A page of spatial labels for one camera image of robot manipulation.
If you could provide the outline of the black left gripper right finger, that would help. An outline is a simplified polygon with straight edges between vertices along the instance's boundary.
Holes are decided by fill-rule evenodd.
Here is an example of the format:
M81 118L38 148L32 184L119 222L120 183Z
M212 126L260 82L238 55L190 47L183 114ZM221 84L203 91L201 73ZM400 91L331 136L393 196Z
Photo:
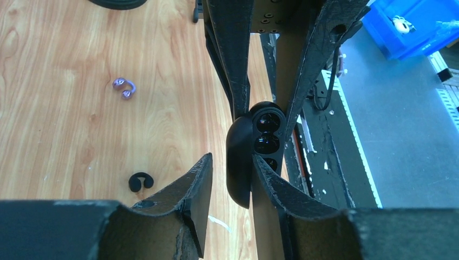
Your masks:
M327 206L253 156L259 259L458 259L458 209Z

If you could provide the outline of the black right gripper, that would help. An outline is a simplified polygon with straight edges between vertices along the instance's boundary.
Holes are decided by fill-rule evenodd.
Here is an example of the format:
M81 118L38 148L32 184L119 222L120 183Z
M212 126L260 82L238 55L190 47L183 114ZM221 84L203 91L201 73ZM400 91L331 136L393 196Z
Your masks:
M285 134L332 53L369 11L367 1L203 1L206 48L233 120L248 113L252 33L285 33Z

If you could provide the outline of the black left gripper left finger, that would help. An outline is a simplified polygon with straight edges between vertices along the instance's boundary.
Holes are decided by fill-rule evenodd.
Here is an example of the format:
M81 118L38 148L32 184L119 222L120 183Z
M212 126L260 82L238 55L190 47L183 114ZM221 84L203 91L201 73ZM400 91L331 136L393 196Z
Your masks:
M199 259L213 157L132 207L117 200L1 201L1 259Z

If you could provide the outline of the black clip earbud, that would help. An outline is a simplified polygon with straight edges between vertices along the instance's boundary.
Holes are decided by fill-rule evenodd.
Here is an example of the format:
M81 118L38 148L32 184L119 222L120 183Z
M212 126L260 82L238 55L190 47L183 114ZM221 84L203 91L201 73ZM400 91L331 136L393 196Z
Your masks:
M134 193L139 192L142 188L152 188L153 185L153 177L145 172L134 173L128 180L129 189Z

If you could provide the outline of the black earbud charging case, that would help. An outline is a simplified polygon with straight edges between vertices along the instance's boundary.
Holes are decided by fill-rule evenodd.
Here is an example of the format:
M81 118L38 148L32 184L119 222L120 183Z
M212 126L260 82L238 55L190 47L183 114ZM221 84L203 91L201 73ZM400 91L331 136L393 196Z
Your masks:
M285 141L286 118L273 102L255 104L232 123L226 138L226 186L235 203L250 207L253 155L281 174Z

